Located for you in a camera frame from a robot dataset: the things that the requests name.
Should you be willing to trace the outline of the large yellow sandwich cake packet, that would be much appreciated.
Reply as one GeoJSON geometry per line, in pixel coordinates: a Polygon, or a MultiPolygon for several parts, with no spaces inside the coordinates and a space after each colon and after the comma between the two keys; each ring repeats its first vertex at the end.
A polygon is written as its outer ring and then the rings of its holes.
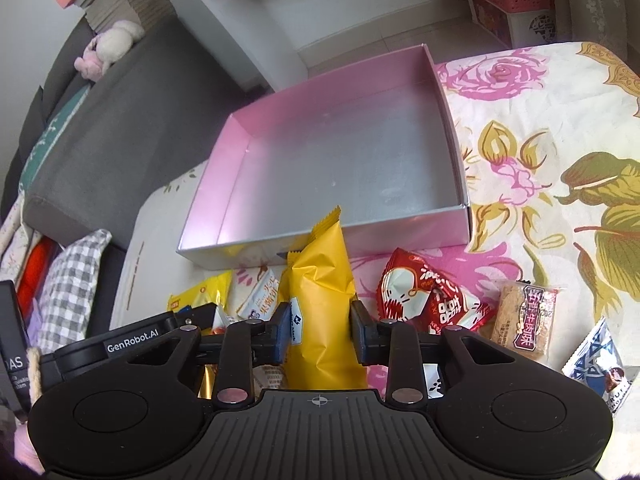
{"type": "Polygon", "coordinates": [[[367,387],[350,336],[356,287],[334,208],[286,257],[279,298],[291,306],[291,341],[283,364],[288,388],[352,390],[367,387]]]}

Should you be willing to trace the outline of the white nut snack packet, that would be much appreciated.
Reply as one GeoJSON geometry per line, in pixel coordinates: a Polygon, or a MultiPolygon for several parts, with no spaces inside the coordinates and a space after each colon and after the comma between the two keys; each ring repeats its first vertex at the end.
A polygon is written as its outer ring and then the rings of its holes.
{"type": "Polygon", "coordinates": [[[278,305],[279,280],[273,270],[267,269],[262,277],[236,310],[236,316],[241,320],[257,318],[261,321],[269,321],[278,305]]]}

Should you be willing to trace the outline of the red white snack packet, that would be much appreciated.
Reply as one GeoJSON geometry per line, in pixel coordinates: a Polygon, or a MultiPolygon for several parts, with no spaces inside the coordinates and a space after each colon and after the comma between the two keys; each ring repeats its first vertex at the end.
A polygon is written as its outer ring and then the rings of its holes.
{"type": "Polygon", "coordinates": [[[446,326],[479,330],[492,321],[496,308],[466,292],[415,252],[396,248],[376,288],[380,320],[412,325],[439,335],[446,326]]]}

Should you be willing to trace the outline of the yellow biscuit packet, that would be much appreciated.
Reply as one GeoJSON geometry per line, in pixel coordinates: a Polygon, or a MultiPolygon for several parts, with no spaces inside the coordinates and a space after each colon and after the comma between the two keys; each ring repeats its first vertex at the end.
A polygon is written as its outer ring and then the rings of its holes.
{"type": "Polygon", "coordinates": [[[216,306],[224,308],[228,304],[231,283],[231,271],[206,278],[184,292],[171,295],[168,299],[167,310],[179,312],[186,307],[197,308],[204,306],[204,304],[216,304],[216,306]]]}

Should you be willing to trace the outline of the grey checked pillow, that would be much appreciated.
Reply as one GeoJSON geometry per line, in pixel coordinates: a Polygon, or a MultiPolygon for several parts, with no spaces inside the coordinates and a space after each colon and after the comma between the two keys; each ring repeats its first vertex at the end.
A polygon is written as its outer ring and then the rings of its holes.
{"type": "Polygon", "coordinates": [[[43,354],[85,338],[98,287],[101,258],[112,234],[96,230],[53,260],[40,296],[41,326],[35,346],[43,354]]]}

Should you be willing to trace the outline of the brown wafer packet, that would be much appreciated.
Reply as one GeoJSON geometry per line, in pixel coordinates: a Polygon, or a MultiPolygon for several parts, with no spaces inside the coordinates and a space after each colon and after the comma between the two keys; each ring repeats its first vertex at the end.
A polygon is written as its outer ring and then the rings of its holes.
{"type": "Polygon", "coordinates": [[[559,291],[525,282],[502,286],[491,340],[538,363],[548,360],[559,291]]]}

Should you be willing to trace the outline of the pink cardboard box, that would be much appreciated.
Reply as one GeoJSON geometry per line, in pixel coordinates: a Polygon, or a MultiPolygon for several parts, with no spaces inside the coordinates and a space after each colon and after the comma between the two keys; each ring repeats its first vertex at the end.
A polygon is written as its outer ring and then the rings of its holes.
{"type": "Polygon", "coordinates": [[[177,250],[208,270],[279,264],[334,210],[353,257],[469,243],[457,133],[423,44],[231,114],[177,250]]]}

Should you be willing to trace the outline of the blue white small packet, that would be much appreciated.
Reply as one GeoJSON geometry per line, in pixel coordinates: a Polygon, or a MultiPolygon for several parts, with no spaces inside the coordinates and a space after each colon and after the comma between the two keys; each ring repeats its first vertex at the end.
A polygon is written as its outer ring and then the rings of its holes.
{"type": "Polygon", "coordinates": [[[613,415],[624,404],[632,379],[604,316],[562,367],[562,374],[592,389],[613,415]]]}

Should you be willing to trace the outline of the grey sofa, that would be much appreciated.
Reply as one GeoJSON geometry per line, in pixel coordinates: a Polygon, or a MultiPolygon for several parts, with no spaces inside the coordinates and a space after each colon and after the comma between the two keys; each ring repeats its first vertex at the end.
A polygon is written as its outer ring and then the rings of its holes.
{"type": "Polygon", "coordinates": [[[178,18],[161,21],[88,84],[73,62],[91,37],[80,20],[37,89],[1,185],[1,214],[40,134],[83,93],[26,192],[24,220],[62,245],[106,229],[126,249],[149,195],[205,162],[228,116],[264,92],[243,90],[178,18]]]}

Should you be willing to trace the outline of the teal cushion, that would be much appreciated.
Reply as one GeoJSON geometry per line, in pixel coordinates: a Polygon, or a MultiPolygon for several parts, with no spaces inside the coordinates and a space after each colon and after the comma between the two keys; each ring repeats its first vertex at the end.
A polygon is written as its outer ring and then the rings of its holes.
{"type": "Polygon", "coordinates": [[[43,130],[42,135],[35,143],[29,153],[23,167],[20,180],[18,180],[18,190],[25,193],[42,167],[44,161],[54,148],[55,143],[64,133],[66,127],[75,116],[81,104],[85,101],[87,94],[91,89],[90,84],[81,87],[60,109],[47,128],[43,130]]]}

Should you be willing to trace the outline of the white shelf unit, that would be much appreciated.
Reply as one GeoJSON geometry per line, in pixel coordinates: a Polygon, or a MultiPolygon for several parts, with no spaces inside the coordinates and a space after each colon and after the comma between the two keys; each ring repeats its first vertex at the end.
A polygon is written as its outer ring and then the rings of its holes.
{"type": "Polygon", "coordinates": [[[452,0],[200,1],[276,90],[465,14],[452,0]]]}

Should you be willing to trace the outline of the pink plush toy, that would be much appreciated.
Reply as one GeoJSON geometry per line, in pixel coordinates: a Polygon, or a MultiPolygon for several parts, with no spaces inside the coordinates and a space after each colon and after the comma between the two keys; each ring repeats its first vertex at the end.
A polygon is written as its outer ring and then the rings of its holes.
{"type": "Polygon", "coordinates": [[[76,58],[75,70],[85,80],[97,82],[144,35],[142,26],[135,22],[127,20],[115,22],[111,28],[91,39],[84,53],[76,58]]]}

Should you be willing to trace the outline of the lace curtain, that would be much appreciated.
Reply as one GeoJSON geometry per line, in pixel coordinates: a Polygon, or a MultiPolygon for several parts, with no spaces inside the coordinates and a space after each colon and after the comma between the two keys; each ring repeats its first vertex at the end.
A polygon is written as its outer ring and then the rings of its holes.
{"type": "Polygon", "coordinates": [[[625,0],[554,0],[554,16],[559,42],[591,41],[628,58],[625,0]]]}

